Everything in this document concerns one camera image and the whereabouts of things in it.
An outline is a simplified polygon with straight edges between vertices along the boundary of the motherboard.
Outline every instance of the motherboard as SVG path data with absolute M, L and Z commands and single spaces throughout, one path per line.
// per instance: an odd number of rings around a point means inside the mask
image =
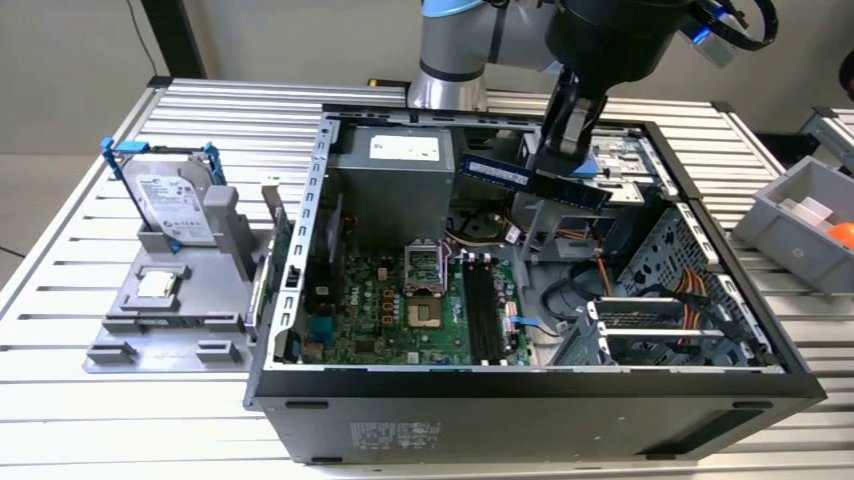
M 404 256 L 347 255 L 335 314 L 310 319 L 303 362 L 312 364 L 472 365 L 476 330 L 470 331 L 466 257 L 440 252 Z M 500 364 L 530 365 L 524 332 L 510 319 L 519 299 L 510 265 L 488 263 L 486 314 Z

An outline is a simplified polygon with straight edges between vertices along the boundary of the white sticker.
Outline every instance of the white sticker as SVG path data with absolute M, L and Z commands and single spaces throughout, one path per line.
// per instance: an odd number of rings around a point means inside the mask
M 440 432 L 442 422 L 350 422 L 359 450 L 432 450 Z
M 495 178 L 500 178 L 503 180 L 508 180 L 519 185 L 528 184 L 528 177 L 520 175 L 514 172 L 508 172 L 507 170 L 502 170 L 500 168 L 490 167 L 488 165 L 483 165 L 478 162 L 468 162 L 468 170 L 472 172 L 483 173 Z
M 519 240 L 520 233 L 522 233 L 522 230 L 519 229 L 519 227 L 516 227 L 515 225 L 511 225 L 510 229 L 507 230 L 507 235 L 504 235 L 504 241 L 510 244 L 516 243 L 516 240 Z
M 555 239 L 558 247 L 558 255 L 560 258 L 584 258 L 592 255 L 592 245 L 584 240 L 568 240 L 566 238 Z
M 147 327 L 165 327 L 169 325 L 169 321 L 161 318 L 140 318 L 136 320 L 136 324 Z
M 439 161 L 439 139 L 375 135 L 371 138 L 371 158 L 378 160 Z
M 215 243 L 190 181 L 176 176 L 137 175 L 136 184 L 163 233 L 184 245 Z

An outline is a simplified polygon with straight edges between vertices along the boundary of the gray storage bin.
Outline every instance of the gray storage bin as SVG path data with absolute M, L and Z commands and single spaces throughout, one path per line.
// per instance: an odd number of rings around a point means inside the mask
M 806 157 L 755 195 L 733 233 L 823 293 L 854 292 L 854 252 L 781 202 L 811 197 L 833 210 L 827 222 L 854 222 L 854 179 Z

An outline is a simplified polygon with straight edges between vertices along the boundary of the metal case frame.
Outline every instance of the metal case frame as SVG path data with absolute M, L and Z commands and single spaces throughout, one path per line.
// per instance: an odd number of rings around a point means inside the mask
M 302 215 L 296 222 L 286 280 L 276 300 L 276 333 L 300 321 L 299 298 L 316 201 L 340 122 L 408 126 L 476 126 L 534 130 L 539 117 L 404 108 L 324 106 Z M 641 128 L 718 254 L 722 273 L 775 347 L 786 373 L 707 374 L 543 367 L 514 371 L 467 368 L 288 369 L 272 362 L 276 342 L 263 329 L 244 405 L 262 409 L 292 458 L 303 463 L 524 462 L 697 459 L 826 398 L 791 340 L 753 285 L 702 203 L 699 190 L 651 122 L 603 122 Z M 710 372 L 723 373 L 722 368 Z M 391 448 L 363 438 L 394 437 L 418 424 L 424 448 Z

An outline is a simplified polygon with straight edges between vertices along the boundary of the white wall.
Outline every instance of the white wall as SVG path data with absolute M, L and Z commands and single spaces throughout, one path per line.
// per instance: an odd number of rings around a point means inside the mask
M 185 0 L 211 76 L 364 84 L 418 68 L 418 0 Z M 754 128 L 795 128 L 815 104 L 847 106 L 837 68 L 854 48 L 853 0 L 775 0 L 777 44 L 717 70 L 681 40 L 621 96 L 722 99 Z M 161 72 L 139 0 L 140 29 Z M 0 0 L 0 154 L 93 154 L 151 67 L 123 0 Z M 487 71 L 491 88 L 548 92 L 552 77 Z
M 124 0 L 0 0 L 0 154 L 95 155 L 151 75 Z
M 739 4 L 751 5 L 750 0 Z M 775 0 L 781 34 L 717 69 L 677 38 L 650 78 L 614 95 L 727 100 L 757 129 L 795 129 L 818 104 L 847 106 L 837 70 L 854 48 L 854 1 Z M 418 0 L 190 0 L 206 64 L 226 79 L 364 84 L 418 68 Z M 759 23 L 758 17 L 750 17 Z M 215 26 L 216 35 L 210 35 Z M 490 68 L 491 88 L 548 92 L 554 78 Z

